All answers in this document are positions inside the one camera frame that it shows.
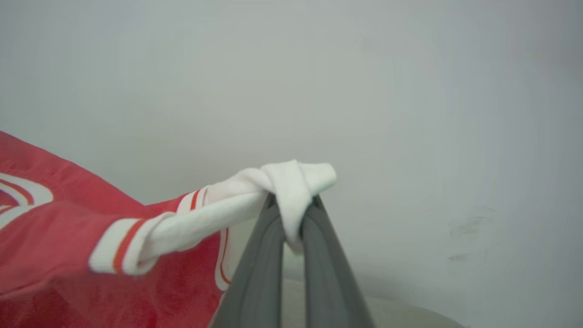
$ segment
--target red garment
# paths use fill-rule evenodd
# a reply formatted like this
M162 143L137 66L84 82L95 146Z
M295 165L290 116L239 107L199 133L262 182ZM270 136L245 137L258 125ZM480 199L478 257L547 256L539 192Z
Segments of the red garment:
M177 211L185 200L193 210L196 195L145 206L87 170L0 132L2 327L206 327L223 292L215 274L226 243L219 233L162 256L142 275L127 275L124 266L149 219ZM114 224L126 227L123 235L105 240ZM115 274L90 265L100 241L111 244L111 254L99 265Z

